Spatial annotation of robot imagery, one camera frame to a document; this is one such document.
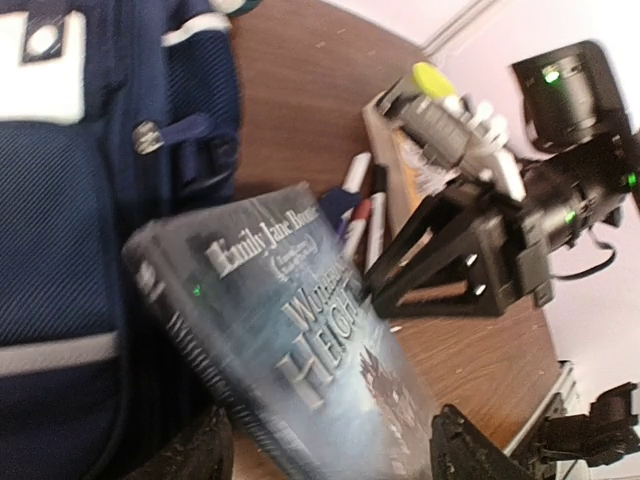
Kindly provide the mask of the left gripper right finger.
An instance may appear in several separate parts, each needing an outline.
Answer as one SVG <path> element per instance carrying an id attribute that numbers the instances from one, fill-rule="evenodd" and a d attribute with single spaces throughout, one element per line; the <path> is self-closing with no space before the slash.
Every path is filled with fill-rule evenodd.
<path id="1" fill-rule="evenodd" d="M 430 458 L 434 479 L 532 479 L 454 405 L 444 405 L 431 425 Z"/>

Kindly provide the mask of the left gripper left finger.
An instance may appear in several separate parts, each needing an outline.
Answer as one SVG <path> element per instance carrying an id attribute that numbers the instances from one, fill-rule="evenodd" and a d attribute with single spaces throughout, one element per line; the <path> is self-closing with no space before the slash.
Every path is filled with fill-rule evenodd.
<path id="1" fill-rule="evenodd" d="M 231 423 L 211 407 L 149 461 L 149 478 L 231 479 L 233 462 Z"/>

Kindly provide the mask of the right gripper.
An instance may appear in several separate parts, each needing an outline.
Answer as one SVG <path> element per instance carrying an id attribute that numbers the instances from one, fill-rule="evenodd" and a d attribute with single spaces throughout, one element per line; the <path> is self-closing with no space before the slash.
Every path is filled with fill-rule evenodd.
<path id="1" fill-rule="evenodd" d="M 541 210 L 441 192 L 368 270 L 365 291 L 385 319 L 499 317 L 526 296 L 553 300 L 549 253 Z"/>

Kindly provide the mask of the dark Wuthering Heights book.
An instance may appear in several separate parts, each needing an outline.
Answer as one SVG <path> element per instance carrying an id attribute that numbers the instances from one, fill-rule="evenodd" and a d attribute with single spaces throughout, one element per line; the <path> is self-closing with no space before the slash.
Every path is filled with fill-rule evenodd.
<path id="1" fill-rule="evenodd" d="M 182 358 L 288 477 L 431 477 L 429 399 L 306 184 L 151 221 L 122 257 Z"/>

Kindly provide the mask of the navy blue student backpack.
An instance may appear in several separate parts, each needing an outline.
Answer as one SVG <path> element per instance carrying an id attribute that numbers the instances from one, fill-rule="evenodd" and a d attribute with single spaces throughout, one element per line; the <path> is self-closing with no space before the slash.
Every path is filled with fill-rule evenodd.
<path id="1" fill-rule="evenodd" d="M 1 5 L 1 475 L 119 479 L 210 398 L 121 261 L 228 202 L 239 1 Z"/>

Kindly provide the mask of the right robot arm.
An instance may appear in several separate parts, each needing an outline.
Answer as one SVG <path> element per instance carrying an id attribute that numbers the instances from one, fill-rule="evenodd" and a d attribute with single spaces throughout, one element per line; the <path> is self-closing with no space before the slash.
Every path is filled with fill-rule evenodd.
<path id="1" fill-rule="evenodd" d="M 538 160 L 513 153 L 489 105 L 439 96 L 416 74 L 376 101 L 424 158 L 456 172 L 368 270 L 379 316 L 498 317 L 527 296 L 544 306 L 556 280 L 549 255 L 598 223 L 618 226 L 623 201 L 638 196 L 639 135 L 598 43 L 545 52 L 512 71 Z"/>

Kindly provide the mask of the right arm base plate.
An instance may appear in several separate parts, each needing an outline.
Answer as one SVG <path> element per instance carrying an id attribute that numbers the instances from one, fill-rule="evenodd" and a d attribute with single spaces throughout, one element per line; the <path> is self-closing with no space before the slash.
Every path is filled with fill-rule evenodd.
<path id="1" fill-rule="evenodd" d="M 525 429 L 508 456 L 537 478 L 560 461 L 611 465 L 639 452 L 639 385 L 627 382 L 600 394 L 589 412 L 570 415 L 556 393 Z"/>

